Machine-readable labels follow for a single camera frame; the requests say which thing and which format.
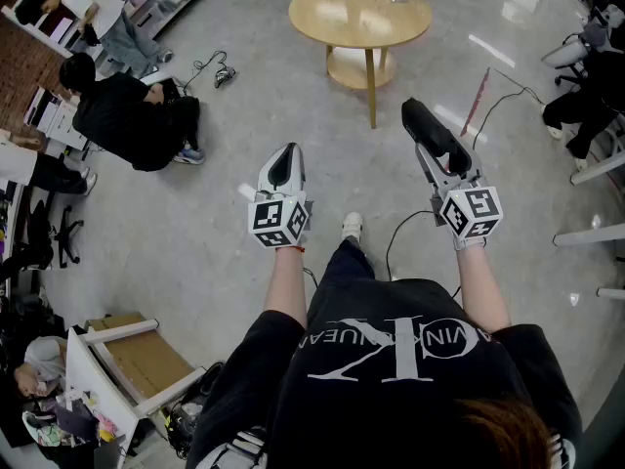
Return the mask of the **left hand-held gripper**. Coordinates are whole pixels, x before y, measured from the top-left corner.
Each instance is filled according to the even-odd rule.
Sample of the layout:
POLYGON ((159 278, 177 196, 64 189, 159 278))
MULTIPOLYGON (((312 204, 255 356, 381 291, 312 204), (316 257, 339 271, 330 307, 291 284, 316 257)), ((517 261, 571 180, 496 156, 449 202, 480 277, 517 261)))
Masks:
POLYGON ((302 150, 289 143, 261 168, 257 190, 248 184, 239 186, 239 193, 248 200, 248 233, 264 248, 302 246, 311 216, 303 191, 305 181, 302 150))

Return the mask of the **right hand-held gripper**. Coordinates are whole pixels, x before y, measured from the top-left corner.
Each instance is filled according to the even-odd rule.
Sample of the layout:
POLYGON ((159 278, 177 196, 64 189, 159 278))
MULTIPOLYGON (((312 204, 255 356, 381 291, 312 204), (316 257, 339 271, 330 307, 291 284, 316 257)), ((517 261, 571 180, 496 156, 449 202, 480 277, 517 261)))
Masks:
POLYGON ((416 155, 432 185, 433 212, 437 223, 446 226, 457 240, 486 238, 502 221, 504 214, 495 187, 484 186, 481 159, 470 146, 465 146, 471 160, 465 180, 447 172, 438 158, 421 143, 416 155))

